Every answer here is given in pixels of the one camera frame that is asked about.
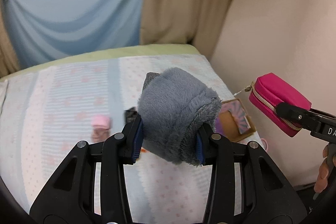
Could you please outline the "right hand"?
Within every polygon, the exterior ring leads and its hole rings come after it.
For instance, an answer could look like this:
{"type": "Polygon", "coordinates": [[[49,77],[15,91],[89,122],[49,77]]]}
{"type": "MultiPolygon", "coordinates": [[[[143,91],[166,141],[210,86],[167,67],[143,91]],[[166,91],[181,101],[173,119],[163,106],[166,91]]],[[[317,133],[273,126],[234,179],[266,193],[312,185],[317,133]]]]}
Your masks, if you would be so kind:
{"type": "Polygon", "coordinates": [[[329,167],[327,166],[327,156],[329,154],[328,145],[323,149],[322,156],[324,158],[322,164],[319,167],[317,181],[314,186],[316,193],[321,193],[327,187],[327,179],[329,177],[329,167]]]}

